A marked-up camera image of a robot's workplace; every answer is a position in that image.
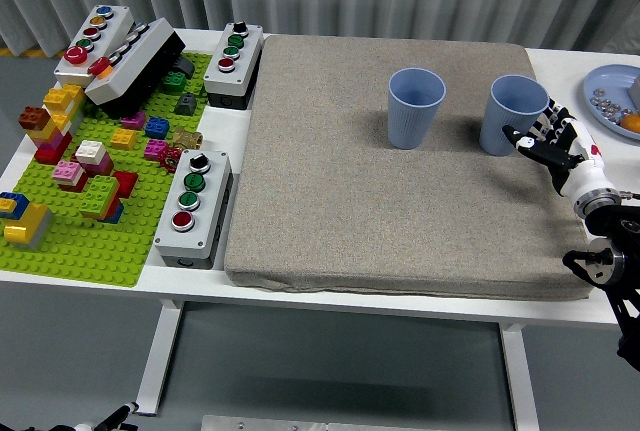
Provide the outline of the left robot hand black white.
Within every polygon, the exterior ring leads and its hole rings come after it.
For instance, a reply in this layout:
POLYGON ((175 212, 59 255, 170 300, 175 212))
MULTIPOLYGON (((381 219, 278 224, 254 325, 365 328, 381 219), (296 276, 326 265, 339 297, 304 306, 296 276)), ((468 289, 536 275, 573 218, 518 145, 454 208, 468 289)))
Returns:
POLYGON ((50 431, 137 431, 139 427, 135 424, 128 423, 127 419, 138 409, 139 405, 135 401, 130 401, 117 408, 97 424, 80 423, 75 426, 59 424, 50 428, 50 431))

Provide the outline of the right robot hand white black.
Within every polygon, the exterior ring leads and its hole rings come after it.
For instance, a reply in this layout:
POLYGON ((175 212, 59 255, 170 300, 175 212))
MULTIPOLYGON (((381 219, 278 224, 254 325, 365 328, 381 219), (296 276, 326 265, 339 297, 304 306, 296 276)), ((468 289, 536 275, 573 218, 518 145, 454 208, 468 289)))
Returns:
POLYGON ((554 100, 527 133, 511 125, 504 125, 502 132, 519 153, 548 169, 559 195, 577 200, 588 192, 613 189, 590 132, 554 100))

